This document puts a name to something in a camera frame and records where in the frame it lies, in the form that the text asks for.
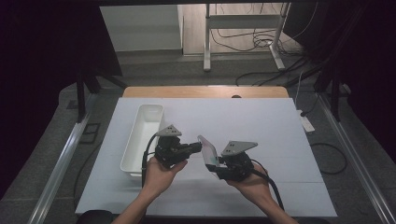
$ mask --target white plastic container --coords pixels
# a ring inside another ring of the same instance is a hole
[[[129,136],[122,156],[120,168],[123,172],[131,175],[135,180],[140,180],[142,176],[142,159],[149,139],[160,130],[163,123],[162,105],[141,105],[134,120],[134,127]],[[153,152],[157,146],[156,137],[148,150]]]

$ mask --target gray floor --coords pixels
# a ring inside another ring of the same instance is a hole
[[[234,85],[235,78],[246,72],[276,70],[275,63],[269,54],[219,55],[213,58],[210,73],[203,71],[202,58],[183,57],[177,53],[163,51],[139,55],[123,53],[119,59],[123,73],[120,80],[131,86]],[[286,66],[290,66],[296,59],[285,58]],[[285,75],[269,85],[282,85],[288,78],[299,76],[300,72],[301,70],[292,72],[290,77]],[[249,85],[271,76],[246,77],[241,79],[241,84]],[[316,95],[312,91],[312,84],[315,80],[315,77],[311,77],[301,83],[297,99],[298,108],[308,110],[315,102]],[[99,94],[89,120],[89,123],[101,124],[98,136],[92,144],[78,145],[45,223],[75,223],[77,220],[74,215],[75,202],[83,191],[93,166],[97,153],[97,150],[94,150],[104,138],[114,107],[121,96],[121,89],[103,79],[100,81],[104,89]],[[288,89],[290,97],[295,98],[297,89],[297,86]],[[48,129],[0,202],[1,223],[26,223],[29,219],[76,121],[77,110],[70,106],[76,100],[75,90],[75,86],[70,86],[61,92],[58,109]],[[364,163],[384,193],[391,209],[396,211],[394,162],[356,118],[346,98],[341,98],[340,115]],[[341,146],[319,105],[307,117],[316,128],[314,133],[307,136],[310,143],[324,142]],[[89,134],[82,137],[85,141],[91,138]],[[326,147],[315,147],[313,150],[321,169],[331,171],[342,166],[340,156],[334,151]],[[350,165],[340,175],[323,175],[323,178],[339,216],[329,219],[332,223],[382,223]]]

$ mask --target hand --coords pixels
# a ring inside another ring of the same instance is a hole
[[[260,165],[254,163],[254,169],[268,175],[266,171],[260,167]],[[248,178],[241,182],[236,182],[232,180],[226,181],[228,185],[238,189],[242,195],[245,196],[252,203],[259,205],[259,203],[272,203],[274,200],[271,196],[270,188],[268,182],[261,177],[250,174]]]
[[[169,188],[176,174],[186,164],[187,161],[182,161],[174,165],[171,169],[167,169],[155,157],[151,157],[148,160],[145,186],[142,188],[142,191],[149,192],[154,197],[158,197]]]

